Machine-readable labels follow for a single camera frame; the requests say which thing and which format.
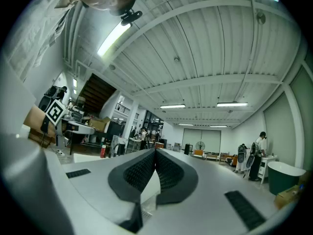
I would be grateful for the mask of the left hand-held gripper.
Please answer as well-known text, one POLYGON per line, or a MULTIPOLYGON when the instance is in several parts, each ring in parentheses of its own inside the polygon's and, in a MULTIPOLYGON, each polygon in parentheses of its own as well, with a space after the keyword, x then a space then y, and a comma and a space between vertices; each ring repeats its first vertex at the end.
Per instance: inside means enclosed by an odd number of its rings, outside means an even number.
POLYGON ((66 131, 75 134, 93 135, 95 129, 88 125, 69 121, 64 118, 64 116, 69 116, 69 110, 64 104, 58 100, 54 100, 45 113, 45 118, 41 125, 41 131, 44 134, 48 134, 48 126, 50 123, 55 127, 55 140, 56 146, 66 146, 67 141, 63 134, 63 121, 66 125, 66 131))

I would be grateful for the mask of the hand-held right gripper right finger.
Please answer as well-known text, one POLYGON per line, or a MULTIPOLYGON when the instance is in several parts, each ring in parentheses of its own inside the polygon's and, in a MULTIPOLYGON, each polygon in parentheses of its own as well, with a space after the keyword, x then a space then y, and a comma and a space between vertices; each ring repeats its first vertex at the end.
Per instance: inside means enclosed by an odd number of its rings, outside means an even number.
POLYGON ((195 169, 198 185, 183 202, 157 207, 143 226, 143 235, 278 235, 276 228, 292 213, 292 204, 277 209, 273 194, 257 189, 218 163, 170 150, 168 154, 195 169), (265 218, 265 222, 252 231, 225 196, 236 190, 265 218))

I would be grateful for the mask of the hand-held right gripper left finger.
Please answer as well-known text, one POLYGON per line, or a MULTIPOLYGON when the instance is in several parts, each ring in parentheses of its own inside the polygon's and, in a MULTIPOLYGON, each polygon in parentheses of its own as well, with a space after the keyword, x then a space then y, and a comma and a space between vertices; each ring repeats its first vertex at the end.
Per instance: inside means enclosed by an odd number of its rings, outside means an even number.
POLYGON ((146 151, 110 159, 61 164, 57 155, 45 151, 47 167, 57 195, 73 227, 114 227, 129 220, 135 204, 120 200, 108 183, 116 166, 146 151))

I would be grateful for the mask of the green tub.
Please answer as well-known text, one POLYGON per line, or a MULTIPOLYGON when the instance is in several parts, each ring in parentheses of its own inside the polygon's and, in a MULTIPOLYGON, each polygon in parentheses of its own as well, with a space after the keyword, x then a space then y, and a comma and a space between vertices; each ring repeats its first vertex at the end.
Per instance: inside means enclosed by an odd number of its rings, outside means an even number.
POLYGON ((298 184, 299 178, 306 170, 285 164, 283 162, 269 162, 268 184, 270 193, 277 195, 298 184))

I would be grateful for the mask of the cardboard box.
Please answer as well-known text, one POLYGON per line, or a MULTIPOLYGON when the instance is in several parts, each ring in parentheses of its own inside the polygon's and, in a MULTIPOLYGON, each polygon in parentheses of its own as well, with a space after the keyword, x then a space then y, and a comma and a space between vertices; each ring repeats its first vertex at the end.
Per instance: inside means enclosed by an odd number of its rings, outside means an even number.
POLYGON ((41 131, 42 123, 45 119, 45 112, 43 112, 37 106, 32 106, 27 114, 24 125, 30 127, 29 139, 41 145, 43 148, 47 148, 52 144, 56 144, 55 139, 55 126, 49 121, 47 127, 47 133, 41 131))
POLYGON ((111 121, 109 117, 104 119, 89 119, 88 125, 99 132, 105 132, 107 124, 111 121))
POLYGON ((303 192, 304 185, 295 185, 281 193, 278 193, 275 197, 274 203, 278 209, 282 209, 284 206, 291 202, 297 201, 303 192))

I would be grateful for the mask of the brown staircase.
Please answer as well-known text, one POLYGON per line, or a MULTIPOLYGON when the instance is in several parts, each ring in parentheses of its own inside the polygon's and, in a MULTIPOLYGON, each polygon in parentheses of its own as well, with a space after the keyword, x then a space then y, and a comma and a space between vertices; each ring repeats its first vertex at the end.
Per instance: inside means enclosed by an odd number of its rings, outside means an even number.
POLYGON ((97 75, 92 74, 79 93, 79 96, 85 99, 84 111, 87 113, 100 113, 104 104, 115 91, 116 88, 97 75))

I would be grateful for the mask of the black metal railing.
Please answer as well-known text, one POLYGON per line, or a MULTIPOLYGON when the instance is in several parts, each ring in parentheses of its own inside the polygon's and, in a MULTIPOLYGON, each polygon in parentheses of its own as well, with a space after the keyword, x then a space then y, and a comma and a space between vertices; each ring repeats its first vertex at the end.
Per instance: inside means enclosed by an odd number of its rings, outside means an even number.
POLYGON ((125 107, 125 106, 123 106, 120 103, 116 104, 115 110, 117 110, 118 112, 121 112, 123 114, 126 114, 126 115, 128 115, 130 113, 130 109, 125 107))

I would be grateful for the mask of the white cabinet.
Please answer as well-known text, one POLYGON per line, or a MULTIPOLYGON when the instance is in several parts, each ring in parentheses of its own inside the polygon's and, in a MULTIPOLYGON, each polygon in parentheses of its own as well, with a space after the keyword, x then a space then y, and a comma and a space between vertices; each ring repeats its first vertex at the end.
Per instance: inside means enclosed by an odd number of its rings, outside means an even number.
POLYGON ((273 155, 261 158, 261 163, 258 171, 258 178, 261 180, 261 184, 263 184, 264 180, 268 177, 268 164, 270 162, 277 161, 277 159, 278 156, 273 155))

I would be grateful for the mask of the person's white shirt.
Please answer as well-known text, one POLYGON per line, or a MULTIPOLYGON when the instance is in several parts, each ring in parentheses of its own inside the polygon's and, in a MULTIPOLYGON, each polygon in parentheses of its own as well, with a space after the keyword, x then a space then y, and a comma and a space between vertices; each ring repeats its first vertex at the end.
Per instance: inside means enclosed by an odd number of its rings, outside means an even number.
POLYGON ((0 52, 0 66, 24 81, 61 35, 78 0, 32 0, 14 24, 0 52))

